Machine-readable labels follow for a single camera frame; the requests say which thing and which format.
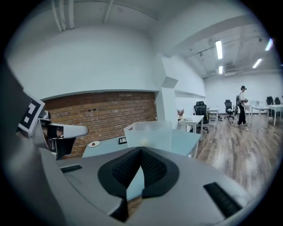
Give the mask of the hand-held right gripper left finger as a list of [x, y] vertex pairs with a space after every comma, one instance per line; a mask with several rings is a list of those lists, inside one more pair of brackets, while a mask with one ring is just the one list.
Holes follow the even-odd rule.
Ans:
[[126, 197], [126, 190], [141, 167], [141, 148], [131, 148], [125, 154], [103, 164], [98, 179], [110, 195]]

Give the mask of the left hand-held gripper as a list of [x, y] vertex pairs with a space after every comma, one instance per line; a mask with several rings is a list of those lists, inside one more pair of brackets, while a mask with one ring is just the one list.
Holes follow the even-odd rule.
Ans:
[[27, 134], [36, 145], [51, 151], [56, 159], [62, 159], [65, 155], [69, 155], [75, 139], [87, 135], [88, 128], [52, 123], [51, 114], [44, 110], [45, 103], [26, 91], [24, 93], [30, 98], [31, 103], [18, 128]]

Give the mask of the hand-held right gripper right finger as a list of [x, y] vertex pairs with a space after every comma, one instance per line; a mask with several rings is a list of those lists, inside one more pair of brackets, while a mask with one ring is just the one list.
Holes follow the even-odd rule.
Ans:
[[178, 166], [146, 147], [141, 147], [140, 153], [141, 169], [144, 174], [142, 198], [155, 198], [165, 195], [179, 179]]

